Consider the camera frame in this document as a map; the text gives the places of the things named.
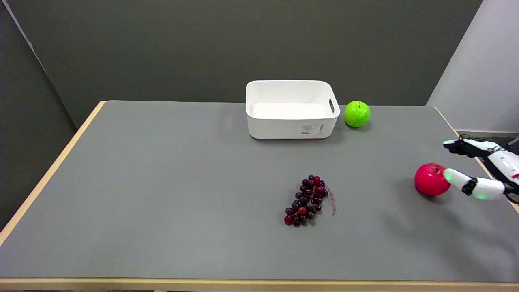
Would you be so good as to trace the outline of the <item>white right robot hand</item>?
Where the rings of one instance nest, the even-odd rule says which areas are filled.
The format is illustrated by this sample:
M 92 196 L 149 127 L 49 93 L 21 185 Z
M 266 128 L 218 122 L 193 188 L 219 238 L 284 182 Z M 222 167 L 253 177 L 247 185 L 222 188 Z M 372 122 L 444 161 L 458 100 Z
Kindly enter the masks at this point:
M 491 174 L 491 178 L 470 177 L 458 170 L 446 168 L 444 178 L 467 196 L 480 200 L 507 198 L 517 205 L 519 194 L 519 158 L 499 144 L 460 135 L 457 139 L 443 142 L 450 153 L 479 158 Z

